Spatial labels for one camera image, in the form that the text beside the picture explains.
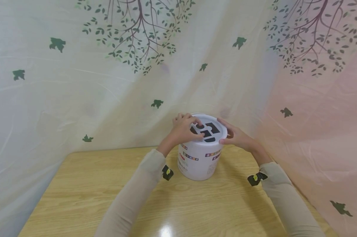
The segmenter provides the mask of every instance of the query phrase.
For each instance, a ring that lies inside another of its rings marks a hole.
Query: hand
[[[194,134],[190,131],[191,124],[202,125],[201,121],[197,117],[193,117],[187,113],[183,115],[179,113],[177,117],[173,119],[173,128],[164,140],[157,147],[157,151],[161,152],[165,157],[168,153],[178,144],[190,142],[193,140],[202,140],[204,134]]]
[[[219,143],[223,145],[236,145],[248,152],[254,152],[260,146],[258,142],[245,134],[240,128],[229,124],[223,118],[218,118],[217,120],[227,128],[228,133],[227,138],[219,140]]]
[[[172,119],[173,128],[168,136],[172,137],[175,145],[190,142],[193,140],[201,141],[204,137],[204,134],[194,134],[190,130],[191,124],[202,125],[202,122],[199,118],[193,117],[191,114],[187,113],[183,115],[178,114],[177,117]]]

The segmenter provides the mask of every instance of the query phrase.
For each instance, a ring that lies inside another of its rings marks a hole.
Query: white cylindrical container
[[[195,134],[204,134],[202,141],[192,141],[179,145],[178,168],[187,178],[201,181],[210,178],[215,171],[223,145],[219,140],[227,137],[227,128],[216,118],[200,113],[193,113],[203,127],[191,125]]]

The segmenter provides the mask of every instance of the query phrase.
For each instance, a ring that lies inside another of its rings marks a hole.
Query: person's left hand
[[[202,125],[199,118],[187,113],[183,115],[179,113],[177,117],[173,118],[173,128],[164,140],[160,143],[156,150],[161,152],[165,157],[177,145],[181,143],[190,142],[193,140],[202,140],[204,134],[194,134],[190,131],[191,124]]]

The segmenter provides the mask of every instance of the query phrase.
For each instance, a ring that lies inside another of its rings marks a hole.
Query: dark green bird silhouette
[[[93,137],[88,137],[88,135],[86,134],[85,137],[83,138],[84,142],[92,142]]]
[[[283,110],[280,110],[280,112],[284,114],[284,118],[293,116],[292,112],[286,107]]]
[[[58,50],[62,53],[62,49],[64,48],[65,41],[57,38],[51,38],[50,49],[58,48]]]
[[[343,203],[338,203],[338,202],[334,202],[334,201],[330,201],[332,203],[332,205],[335,207],[335,209],[342,215],[346,214],[350,217],[353,217],[353,215],[351,215],[351,213],[349,211],[344,210],[345,208],[345,204]]]
[[[156,107],[159,108],[162,103],[163,103],[163,101],[161,101],[161,100],[154,100],[154,102],[151,105],[151,107],[155,107],[155,105],[156,105]]]
[[[200,68],[200,71],[204,71],[206,69],[206,66],[207,66],[207,63],[204,63],[201,68]]]
[[[23,80],[25,79],[25,70],[15,70],[13,71],[13,75],[14,75],[14,80],[19,80],[19,78],[21,77]]]
[[[242,47],[246,41],[247,41],[246,38],[238,37],[238,39],[236,39],[236,42],[232,45],[232,47],[238,46],[238,50],[239,50],[240,47]]]

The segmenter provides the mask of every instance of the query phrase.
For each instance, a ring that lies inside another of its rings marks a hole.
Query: person's arm
[[[291,237],[325,236],[280,165],[273,162],[265,149],[242,130],[223,119],[218,120],[225,125],[230,134],[228,138],[219,142],[233,144],[251,152],[260,167],[260,172],[268,176],[261,181],[263,190],[271,199],[288,235]]]
[[[141,207],[146,203],[149,195],[162,177],[165,157],[171,149],[180,143],[200,140],[203,134],[195,135],[190,131],[192,123],[201,121],[190,114],[181,113],[173,119],[173,129],[160,143],[157,149],[151,150],[134,175],[114,199],[99,224],[95,237],[128,236],[132,224],[135,222]]]

